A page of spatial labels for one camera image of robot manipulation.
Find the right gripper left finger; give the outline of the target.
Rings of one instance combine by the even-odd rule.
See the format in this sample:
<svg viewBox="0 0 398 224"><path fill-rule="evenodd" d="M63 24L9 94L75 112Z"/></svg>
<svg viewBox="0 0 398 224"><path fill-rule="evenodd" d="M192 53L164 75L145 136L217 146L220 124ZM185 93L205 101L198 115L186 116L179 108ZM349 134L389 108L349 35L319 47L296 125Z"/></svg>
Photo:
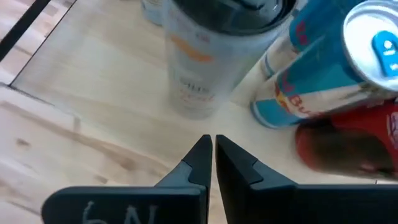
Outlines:
<svg viewBox="0 0 398 224"><path fill-rule="evenodd" d="M49 196L44 224L207 224L213 144L203 135L154 186L73 186Z"/></svg>

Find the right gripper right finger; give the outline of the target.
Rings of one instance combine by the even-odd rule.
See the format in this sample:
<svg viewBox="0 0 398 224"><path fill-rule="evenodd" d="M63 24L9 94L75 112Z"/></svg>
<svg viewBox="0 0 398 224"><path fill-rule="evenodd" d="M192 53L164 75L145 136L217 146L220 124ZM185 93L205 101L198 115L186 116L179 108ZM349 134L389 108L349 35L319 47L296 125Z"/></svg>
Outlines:
<svg viewBox="0 0 398 224"><path fill-rule="evenodd" d="M298 184L216 136L228 224L398 224L398 185Z"/></svg>

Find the red Coca-Cola can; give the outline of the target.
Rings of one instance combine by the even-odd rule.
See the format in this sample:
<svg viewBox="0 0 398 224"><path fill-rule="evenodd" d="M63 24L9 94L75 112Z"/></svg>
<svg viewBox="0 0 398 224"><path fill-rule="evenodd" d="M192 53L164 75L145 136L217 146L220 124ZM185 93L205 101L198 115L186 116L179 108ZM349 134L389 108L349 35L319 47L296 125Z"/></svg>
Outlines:
<svg viewBox="0 0 398 224"><path fill-rule="evenodd" d="M386 100L301 124L295 148L317 172L398 180L398 102Z"/></svg>

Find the blue Red Bull can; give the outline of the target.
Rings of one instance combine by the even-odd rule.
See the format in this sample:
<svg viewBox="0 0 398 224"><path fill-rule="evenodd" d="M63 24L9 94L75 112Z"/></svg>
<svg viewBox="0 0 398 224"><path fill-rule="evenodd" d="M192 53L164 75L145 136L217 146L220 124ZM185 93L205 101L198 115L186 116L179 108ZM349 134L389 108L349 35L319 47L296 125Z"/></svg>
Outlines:
<svg viewBox="0 0 398 224"><path fill-rule="evenodd" d="M257 90L254 117L268 128L297 124L398 97L398 2L356 3Z"/></svg>
<svg viewBox="0 0 398 224"><path fill-rule="evenodd" d="M262 71L266 79L293 62L346 13L337 2L309 2L295 10L288 27L265 52Z"/></svg>

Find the Celsius can with orange print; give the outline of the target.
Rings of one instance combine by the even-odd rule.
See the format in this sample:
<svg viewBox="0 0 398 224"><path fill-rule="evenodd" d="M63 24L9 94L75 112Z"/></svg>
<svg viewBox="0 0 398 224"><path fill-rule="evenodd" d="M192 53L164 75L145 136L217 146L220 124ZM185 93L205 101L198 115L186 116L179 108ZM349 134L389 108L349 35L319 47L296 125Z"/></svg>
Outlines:
<svg viewBox="0 0 398 224"><path fill-rule="evenodd" d="M164 0L170 96L189 118L206 118L286 27L297 0Z"/></svg>

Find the Celsius Arctic Vibe can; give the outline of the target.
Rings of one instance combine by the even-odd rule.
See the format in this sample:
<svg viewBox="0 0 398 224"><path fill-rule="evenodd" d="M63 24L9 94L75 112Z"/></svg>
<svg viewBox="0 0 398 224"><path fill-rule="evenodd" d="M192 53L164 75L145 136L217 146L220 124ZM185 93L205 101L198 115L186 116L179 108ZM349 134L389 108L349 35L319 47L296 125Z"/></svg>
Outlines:
<svg viewBox="0 0 398 224"><path fill-rule="evenodd" d="M158 26L162 26L162 3L163 0L141 0L144 17Z"/></svg>

